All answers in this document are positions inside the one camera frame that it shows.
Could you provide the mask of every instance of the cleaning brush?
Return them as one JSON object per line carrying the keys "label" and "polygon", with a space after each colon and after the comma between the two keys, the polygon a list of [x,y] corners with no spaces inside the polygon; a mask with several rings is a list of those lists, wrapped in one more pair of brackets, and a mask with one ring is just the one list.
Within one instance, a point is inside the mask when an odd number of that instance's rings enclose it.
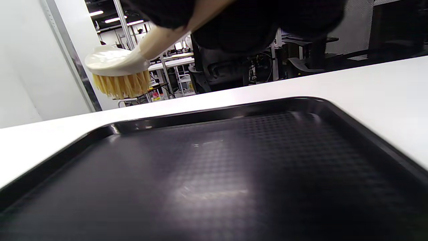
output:
{"label": "cleaning brush", "polygon": [[98,46],[85,59],[97,88],[115,98],[135,98],[148,92],[150,60],[157,58],[185,34],[195,31],[235,0],[196,0],[187,26],[169,29],[155,26],[133,50]]}

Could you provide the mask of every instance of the yellow bristles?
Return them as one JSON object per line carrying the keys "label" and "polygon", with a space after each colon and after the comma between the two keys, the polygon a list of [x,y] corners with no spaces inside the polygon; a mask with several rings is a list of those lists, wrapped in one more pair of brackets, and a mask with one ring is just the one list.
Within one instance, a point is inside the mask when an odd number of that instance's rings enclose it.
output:
{"label": "yellow bristles", "polygon": [[126,76],[101,76],[94,74],[97,88],[114,99],[135,98],[146,94],[150,88],[150,74],[142,73]]}

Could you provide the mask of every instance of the ceiling light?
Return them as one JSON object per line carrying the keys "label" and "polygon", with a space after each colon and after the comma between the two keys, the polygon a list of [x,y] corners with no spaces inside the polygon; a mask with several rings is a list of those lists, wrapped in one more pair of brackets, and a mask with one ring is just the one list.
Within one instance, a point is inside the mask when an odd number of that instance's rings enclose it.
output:
{"label": "ceiling light", "polygon": [[100,14],[103,14],[104,13],[104,11],[97,11],[97,12],[92,12],[92,13],[89,13],[89,16],[95,16],[95,15],[100,15]]}
{"label": "ceiling light", "polygon": [[119,20],[120,20],[120,18],[112,18],[112,19],[104,21],[104,23],[109,24],[109,23],[113,23],[113,22],[116,22],[116,21],[119,21]]}
{"label": "ceiling light", "polygon": [[143,23],[143,22],[144,22],[144,20],[135,21],[135,22],[129,23],[128,26],[135,25],[135,24],[140,24],[140,23]]}

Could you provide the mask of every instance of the white table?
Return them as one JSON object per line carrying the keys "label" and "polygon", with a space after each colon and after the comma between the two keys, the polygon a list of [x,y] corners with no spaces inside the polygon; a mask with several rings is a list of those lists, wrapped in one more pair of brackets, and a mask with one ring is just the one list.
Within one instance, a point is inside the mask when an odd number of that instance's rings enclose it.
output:
{"label": "white table", "polygon": [[163,58],[163,60],[167,61],[167,60],[173,60],[173,59],[179,59],[179,58],[185,58],[185,57],[191,57],[191,56],[193,56],[193,53],[175,54],[175,55],[172,55],[171,57],[165,57]]}
{"label": "white table", "polygon": [[[194,62],[195,62],[194,58],[187,57],[184,59],[167,61],[167,62],[165,62],[165,66],[167,68],[172,68],[172,67],[177,67],[180,65],[190,64],[190,63],[194,63]],[[156,71],[156,70],[160,70],[160,69],[162,69],[162,63],[156,63],[156,64],[153,64],[149,67],[149,71]]]}
{"label": "white table", "polygon": [[[192,57],[187,57],[184,59],[167,61],[167,62],[165,62],[165,66],[167,68],[174,68],[175,72],[177,74],[177,78],[179,78],[178,73],[177,73],[177,67],[181,66],[181,65],[194,63],[194,62],[195,62],[195,59],[193,59]],[[165,81],[162,77],[162,69],[163,69],[162,63],[153,64],[149,67],[149,71],[156,71],[156,74],[159,77],[159,82],[165,83]]]}
{"label": "white table", "polygon": [[0,130],[0,187],[116,121],[291,96],[330,100],[428,169],[428,57],[341,70]]}

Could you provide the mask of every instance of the black glove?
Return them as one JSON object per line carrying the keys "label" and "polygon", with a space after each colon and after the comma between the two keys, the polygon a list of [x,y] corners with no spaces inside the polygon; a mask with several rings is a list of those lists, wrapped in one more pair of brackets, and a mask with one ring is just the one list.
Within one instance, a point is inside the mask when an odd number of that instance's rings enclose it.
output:
{"label": "black glove", "polygon": [[[156,25],[188,23],[195,0],[127,0]],[[252,54],[272,43],[278,27],[305,39],[325,36],[341,22],[346,0],[237,0],[193,33],[198,45]]]}

